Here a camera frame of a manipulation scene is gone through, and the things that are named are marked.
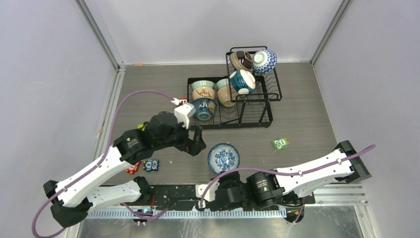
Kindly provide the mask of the white blue floral bowl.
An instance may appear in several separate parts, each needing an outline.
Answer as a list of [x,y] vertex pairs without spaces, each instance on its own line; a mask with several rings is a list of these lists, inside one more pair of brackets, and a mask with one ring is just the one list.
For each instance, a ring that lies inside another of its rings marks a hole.
[[210,149],[207,162],[209,169],[219,175],[221,172],[239,168],[240,155],[232,144],[219,143]]

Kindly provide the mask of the blue zigzag pattern bowl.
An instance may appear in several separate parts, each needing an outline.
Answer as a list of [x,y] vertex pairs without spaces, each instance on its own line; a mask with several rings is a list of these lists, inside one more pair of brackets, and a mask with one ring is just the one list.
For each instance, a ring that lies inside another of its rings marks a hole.
[[277,55],[274,51],[261,49],[253,55],[253,73],[266,75],[271,73],[277,64]]

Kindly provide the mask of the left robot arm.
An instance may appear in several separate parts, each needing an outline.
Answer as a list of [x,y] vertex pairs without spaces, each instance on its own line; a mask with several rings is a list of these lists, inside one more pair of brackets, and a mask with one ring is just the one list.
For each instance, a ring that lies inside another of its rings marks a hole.
[[144,177],[115,186],[102,187],[109,178],[136,163],[147,160],[153,153],[174,147],[191,156],[206,148],[202,127],[185,127],[170,112],[160,112],[143,128],[125,131],[114,140],[101,157],[72,177],[44,184],[46,196],[51,199],[53,218],[64,228],[84,220],[88,214],[114,204],[137,202],[147,205],[154,192]]

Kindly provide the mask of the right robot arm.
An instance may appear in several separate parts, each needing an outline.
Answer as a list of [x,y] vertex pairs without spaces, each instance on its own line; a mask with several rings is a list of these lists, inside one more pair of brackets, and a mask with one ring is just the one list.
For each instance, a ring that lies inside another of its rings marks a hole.
[[370,145],[356,152],[349,141],[313,161],[287,168],[265,170],[236,168],[223,171],[209,182],[198,203],[199,208],[261,210],[276,205],[303,205],[318,188],[335,182],[357,183],[371,177],[360,156],[375,148]]

